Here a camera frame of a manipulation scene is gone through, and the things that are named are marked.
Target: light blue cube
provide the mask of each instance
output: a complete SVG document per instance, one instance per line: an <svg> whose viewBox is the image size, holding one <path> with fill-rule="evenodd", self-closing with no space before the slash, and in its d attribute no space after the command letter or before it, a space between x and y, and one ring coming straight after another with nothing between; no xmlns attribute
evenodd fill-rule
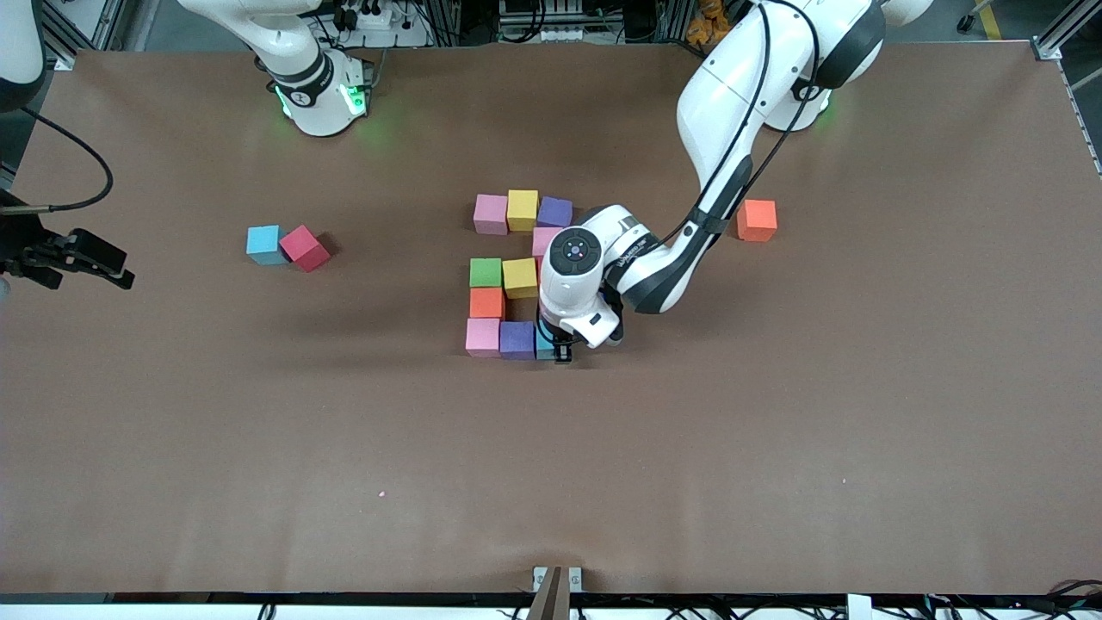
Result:
<svg viewBox="0 0 1102 620"><path fill-rule="evenodd" d="M245 253L257 264L287 264L290 260L279 247L282 237L279 226L252 226L245 241Z"/></svg>
<svg viewBox="0 0 1102 620"><path fill-rule="evenodd" d="M539 323L536 324L536 359L553 362L554 345L551 345L551 341L543 336L545 330L547 326L542 326Z"/></svg>

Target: robot control buttons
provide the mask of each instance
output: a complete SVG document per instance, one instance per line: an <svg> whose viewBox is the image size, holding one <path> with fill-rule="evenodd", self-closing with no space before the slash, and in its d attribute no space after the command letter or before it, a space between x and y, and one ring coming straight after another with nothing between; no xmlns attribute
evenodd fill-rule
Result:
<svg viewBox="0 0 1102 620"><path fill-rule="evenodd" d="M580 226L564 228L551 240L551 267L563 275L580 275L601 264L601 241Z"/></svg>

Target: cube arrangement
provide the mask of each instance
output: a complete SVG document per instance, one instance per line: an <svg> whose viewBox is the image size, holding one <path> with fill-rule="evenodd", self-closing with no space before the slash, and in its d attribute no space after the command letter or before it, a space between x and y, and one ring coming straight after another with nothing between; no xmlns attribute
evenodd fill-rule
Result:
<svg viewBox="0 0 1102 620"><path fill-rule="evenodd" d="M245 253L257 264L294 262L307 273L331 258L325 246L305 225L287 233L278 225L252 226L246 233Z"/></svg>
<svg viewBox="0 0 1102 620"><path fill-rule="evenodd" d="M554 346L534 322L507 322L510 298L539 296L539 269L547 247L570 226L574 207L569 199L543 196L536 189L510 189L506 195L478 194L474 225L480 235L531 232L531 255L472 258L466 349L472 358L554 360Z"/></svg>

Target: green cube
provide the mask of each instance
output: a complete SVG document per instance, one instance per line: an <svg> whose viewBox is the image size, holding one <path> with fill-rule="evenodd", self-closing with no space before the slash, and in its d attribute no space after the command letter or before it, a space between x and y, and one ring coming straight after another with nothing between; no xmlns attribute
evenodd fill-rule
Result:
<svg viewBox="0 0 1102 620"><path fill-rule="evenodd" d="M471 259L471 287L501 285L500 258Z"/></svg>

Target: cube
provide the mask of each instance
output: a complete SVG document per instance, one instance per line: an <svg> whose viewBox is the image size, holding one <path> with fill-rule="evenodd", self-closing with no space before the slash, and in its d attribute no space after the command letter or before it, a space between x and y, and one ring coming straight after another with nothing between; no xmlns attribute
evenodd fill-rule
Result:
<svg viewBox="0 0 1102 620"><path fill-rule="evenodd" d="M767 241L777 231L777 204L771 199L743 200L735 222L744 241Z"/></svg>
<svg viewBox="0 0 1102 620"><path fill-rule="evenodd" d="M500 258L471 259L471 287L500 286L500 285L501 285Z"/></svg>
<svg viewBox="0 0 1102 620"><path fill-rule="evenodd" d="M574 204L569 199L543 196L540 211L536 216L536 227L565 228L574 218Z"/></svg>
<svg viewBox="0 0 1102 620"><path fill-rule="evenodd" d="M509 298L528 298L539 294L534 258L504 260L501 273L505 275L505 294Z"/></svg>
<svg viewBox="0 0 1102 620"><path fill-rule="evenodd" d="M500 287L471 289L472 319L504 319L505 292Z"/></svg>
<svg viewBox="0 0 1102 620"><path fill-rule="evenodd" d="M498 319L467 319L467 355L472 358L500 358L497 350Z"/></svg>
<svg viewBox="0 0 1102 620"><path fill-rule="evenodd" d="M245 253L257 264L287 264L290 260L279 247L282 236L279 226L252 226L245 236Z"/></svg>
<svg viewBox="0 0 1102 620"><path fill-rule="evenodd" d="M288 232L279 240L279 246L283 248L292 262L307 273L329 259L329 252L305 225Z"/></svg>
<svg viewBox="0 0 1102 620"><path fill-rule="evenodd" d="M506 219L509 229L527 232L536 227L536 207L540 193L536 189L509 189L509 208Z"/></svg>
<svg viewBox="0 0 1102 620"><path fill-rule="evenodd" d="M551 239L559 233L559 230L562 228L540 228L539 226L532 228L532 255L543 258L548 246L551 244Z"/></svg>
<svg viewBox="0 0 1102 620"><path fill-rule="evenodd" d="M534 339L536 327L531 322L501 322L501 359L534 360Z"/></svg>
<svg viewBox="0 0 1102 620"><path fill-rule="evenodd" d="M475 198L475 231L480 235L508 235L506 213L509 198L490 194L478 194Z"/></svg>
<svg viewBox="0 0 1102 620"><path fill-rule="evenodd" d="M551 334L548 333L547 336L543 336L544 331L547 331L545 327L543 329L540 329L540 326L536 326L536 359L544 361L549 360L553 362L554 345L552 345L551 341L547 339L547 337L551 336Z"/></svg>

